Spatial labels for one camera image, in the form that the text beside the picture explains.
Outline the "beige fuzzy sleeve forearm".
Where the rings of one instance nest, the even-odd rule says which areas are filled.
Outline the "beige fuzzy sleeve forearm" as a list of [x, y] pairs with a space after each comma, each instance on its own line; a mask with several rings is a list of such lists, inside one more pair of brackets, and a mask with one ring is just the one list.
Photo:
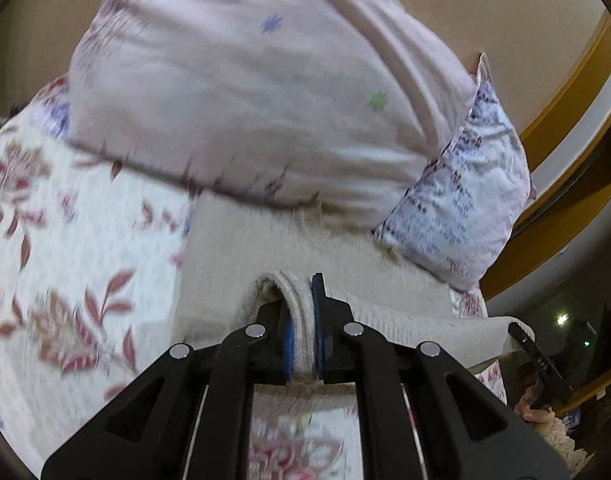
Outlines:
[[565, 424], [553, 412], [548, 412], [543, 422], [537, 423], [535, 431], [563, 458], [572, 479], [594, 458], [584, 448], [575, 446], [575, 440], [567, 435]]

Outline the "person's right hand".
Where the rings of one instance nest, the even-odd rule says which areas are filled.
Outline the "person's right hand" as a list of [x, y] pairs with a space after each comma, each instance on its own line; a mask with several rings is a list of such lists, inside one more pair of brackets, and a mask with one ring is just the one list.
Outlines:
[[543, 410], [543, 408], [539, 408], [538, 410], [531, 408], [533, 390], [534, 386], [531, 386], [523, 393], [514, 407], [514, 412], [524, 422], [529, 422], [538, 434], [545, 436], [545, 434], [548, 434], [552, 430], [556, 414], [551, 408], [547, 408], [546, 410]]

